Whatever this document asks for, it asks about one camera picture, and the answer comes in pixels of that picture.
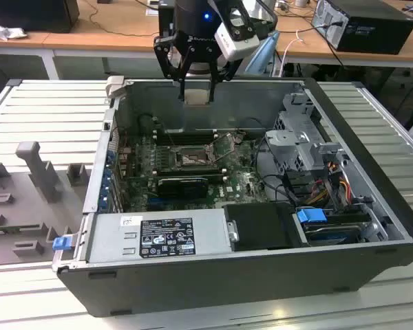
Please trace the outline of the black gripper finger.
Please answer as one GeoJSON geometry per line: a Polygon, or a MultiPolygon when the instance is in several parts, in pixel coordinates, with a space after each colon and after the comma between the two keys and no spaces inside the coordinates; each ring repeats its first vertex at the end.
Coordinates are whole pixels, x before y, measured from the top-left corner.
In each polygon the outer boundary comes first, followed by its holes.
{"type": "Polygon", "coordinates": [[[194,46],[190,45],[188,39],[188,35],[184,32],[176,32],[169,37],[157,36],[153,41],[153,49],[164,77],[179,83],[178,98],[181,101],[184,101],[185,78],[195,58],[194,46]],[[171,64],[168,57],[172,47],[175,47],[181,54],[181,61],[177,67],[171,64]]]}
{"type": "Polygon", "coordinates": [[[218,54],[213,50],[206,51],[206,58],[209,60],[209,69],[211,73],[210,79],[210,88],[209,88],[209,102],[214,101],[215,88],[218,83],[225,81],[231,81],[240,65],[242,64],[243,59],[227,61],[225,66],[222,69],[218,68],[218,54]]]}

